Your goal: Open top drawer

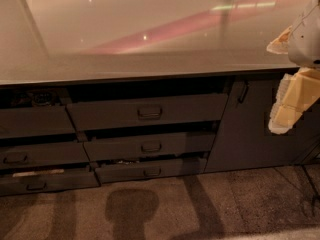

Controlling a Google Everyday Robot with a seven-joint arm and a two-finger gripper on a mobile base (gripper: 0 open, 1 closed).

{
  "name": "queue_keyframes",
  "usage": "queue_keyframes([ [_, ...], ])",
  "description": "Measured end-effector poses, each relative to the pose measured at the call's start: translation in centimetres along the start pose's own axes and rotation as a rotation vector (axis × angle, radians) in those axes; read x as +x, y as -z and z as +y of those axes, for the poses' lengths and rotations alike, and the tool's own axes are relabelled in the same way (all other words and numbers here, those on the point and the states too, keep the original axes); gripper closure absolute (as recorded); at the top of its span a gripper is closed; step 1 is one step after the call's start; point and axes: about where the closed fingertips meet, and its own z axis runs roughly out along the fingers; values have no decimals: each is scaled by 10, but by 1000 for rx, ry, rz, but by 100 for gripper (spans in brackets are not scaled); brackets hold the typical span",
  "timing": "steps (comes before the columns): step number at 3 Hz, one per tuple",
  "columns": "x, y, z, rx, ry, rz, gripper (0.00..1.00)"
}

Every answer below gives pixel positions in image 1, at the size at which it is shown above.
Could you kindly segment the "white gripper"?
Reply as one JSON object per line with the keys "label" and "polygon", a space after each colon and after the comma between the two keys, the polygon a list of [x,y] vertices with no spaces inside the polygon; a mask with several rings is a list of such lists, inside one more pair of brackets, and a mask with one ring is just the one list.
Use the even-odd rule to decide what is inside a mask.
{"label": "white gripper", "polygon": [[285,134],[320,98],[320,0],[311,0],[292,27],[271,41],[266,50],[288,53],[291,62],[303,67],[294,75],[284,75],[270,112],[269,130]]}

